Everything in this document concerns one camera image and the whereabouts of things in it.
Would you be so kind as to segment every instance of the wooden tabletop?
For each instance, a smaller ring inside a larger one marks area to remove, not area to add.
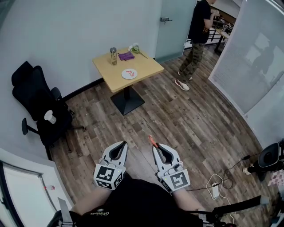
[[[117,51],[120,54],[128,52],[128,48]],[[147,58],[141,54],[133,54],[134,59],[121,61],[118,57],[117,65],[113,66],[110,62],[110,53],[93,59],[94,65],[102,75],[111,92],[119,91],[127,86],[137,83],[147,77],[156,75],[164,71],[164,68],[154,59],[149,57],[145,52],[141,51]],[[137,77],[132,80],[124,79],[121,76],[125,69],[135,69],[138,73]]]
[[[216,30],[216,32],[218,32],[221,36],[223,36],[225,39],[228,39],[228,38],[229,38],[229,37],[227,37],[227,36],[225,36],[225,35],[222,34],[222,30],[221,30],[221,29],[217,28],[217,29],[215,29],[215,30]]]

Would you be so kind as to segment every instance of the black t-shirt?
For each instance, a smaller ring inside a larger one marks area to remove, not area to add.
[[[194,43],[206,43],[209,37],[209,29],[205,28],[204,19],[210,19],[211,8],[206,0],[197,3],[194,8],[188,38]]]
[[[173,197],[156,184],[123,179],[103,206],[71,217],[76,227],[92,226],[171,226],[185,224],[202,227],[203,221],[179,209]],[[56,227],[58,220],[49,227]]]

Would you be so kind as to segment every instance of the black table base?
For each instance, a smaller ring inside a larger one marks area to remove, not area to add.
[[[129,86],[113,95],[111,100],[122,113],[122,115],[128,114],[145,103],[140,95]]]
[[[220,39],[219,39],[219,42],[218,42],[218,44],[217,44],[217,46],[216,46],[216,48],[214,50],[215,53],[217,53],[217,54],[221,54],[222,53],[222,51],[219,50],[219,46],[220,46],[220,44],[222,42],[222,39],[223,39],[223,37],[221,36]]]

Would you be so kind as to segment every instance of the black device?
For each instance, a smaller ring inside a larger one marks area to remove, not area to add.
[[[37,130],[27,125],[27,119],[22,121],[22,131],[26,135],[32,131],[40,136],[44,146],[53,145],[60,137],[64,137],[70,151],[65,132],[68,129],[82,129],[84,126],[72,126],[73,111],[68,110],[57,87],[50,90],[46,84],[43,70],[40,66],[32,67],[29,62],[23,63],[12,75],[13,96],[27,109],[32,119],[36,121]],[[56,117],[55,124],[44,119],[48,110]]]
[[[267,172],[282,169],[284,169],[284,139],[263,149],[258,160],[247,171],[255,172],[259,180],[264,181]]]

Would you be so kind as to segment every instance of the white cup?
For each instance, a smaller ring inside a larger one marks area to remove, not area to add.
[[[52,114],[53,114],[52,110],[47,111],[46,114],[44,115],[44,119],[52,124],[55,124],[56,117],[54,117]]]

